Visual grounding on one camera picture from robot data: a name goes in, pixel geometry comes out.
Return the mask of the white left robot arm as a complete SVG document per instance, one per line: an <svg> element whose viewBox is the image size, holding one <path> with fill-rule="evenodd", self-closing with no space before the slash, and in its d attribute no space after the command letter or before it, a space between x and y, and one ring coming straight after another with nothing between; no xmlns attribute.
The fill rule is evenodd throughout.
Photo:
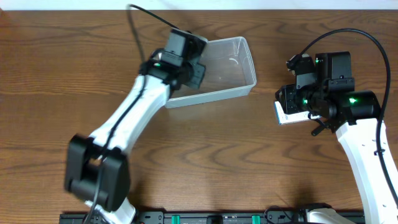
<svg viewBox="0 0 398 224"><path fill-rule="evenodd" d="M164 48L139 67L134 85L111 117L89 136L74 135L67 150L64 188L91 204L83 223L99 212L108 223L131 223L129 156L156 112L186 85L198 89L206 67L199 63L208 40L173 28Z"/></svg>

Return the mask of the clear plastic container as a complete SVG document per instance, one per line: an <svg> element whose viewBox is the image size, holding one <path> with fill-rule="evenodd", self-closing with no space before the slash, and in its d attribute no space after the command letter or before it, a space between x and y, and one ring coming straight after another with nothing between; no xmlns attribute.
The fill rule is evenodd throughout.
<svg viewBox="0 0 398 224"><path fill-rule="evenodd" d="M200 88L181 87L166 102L166 108L246 96L257 84L251 51L244 37L210 41L200 63L206 67Z"/></svg>

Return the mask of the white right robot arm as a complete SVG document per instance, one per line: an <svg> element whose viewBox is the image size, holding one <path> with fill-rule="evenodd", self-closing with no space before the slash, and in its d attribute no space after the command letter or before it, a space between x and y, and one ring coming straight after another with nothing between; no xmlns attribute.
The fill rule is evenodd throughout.
<svg viewBox="0 0 398 224"><path fill-rule="evenodd" d="M397 223L397 204L390 188L397 187L397 168L386 138L377 125L381 106L370 90L356 91L349 52L292 57L287 66L295 83L275 94L279 124L315 121L317 136L336 134L352 168L366 223Z"/></svg>

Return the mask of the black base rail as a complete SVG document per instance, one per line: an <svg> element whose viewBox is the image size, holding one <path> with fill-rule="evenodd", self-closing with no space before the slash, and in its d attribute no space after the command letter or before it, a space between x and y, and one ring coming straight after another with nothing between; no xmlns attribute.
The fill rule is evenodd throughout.
<svg viewBox="0 0 398 224"><path fill-rule="evenodd" d="M365 223L363 212L340 212L343 218L354 223ZM60 214L60 224L80 224L86 214L64 213ZM272 209L265 213L164 213L164 212L140 212L136 215L133 224L255 224L255 223L306 223L303 213L293 211L282 212ZM90 223L108 223L105 218L96 212Z"/></svg>

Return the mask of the white teal product card package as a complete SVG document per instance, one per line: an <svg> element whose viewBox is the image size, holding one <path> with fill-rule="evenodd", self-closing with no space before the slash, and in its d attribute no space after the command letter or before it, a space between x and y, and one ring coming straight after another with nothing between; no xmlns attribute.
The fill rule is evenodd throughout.
<svg viewBox="0 0 398 224"><path fill-rule="evenodd" d="M275 114L276 114L276 118L277 118L279 125L299 123L299 122L303 122L303 121L309 121L310 119L320 118L320 116L314 116L314 115L311 115L311 117L309 118L308 111L294 113L294 114L285 114L282 109L281 104L278 101L274 102L274 109L275 109Z"/></svg>

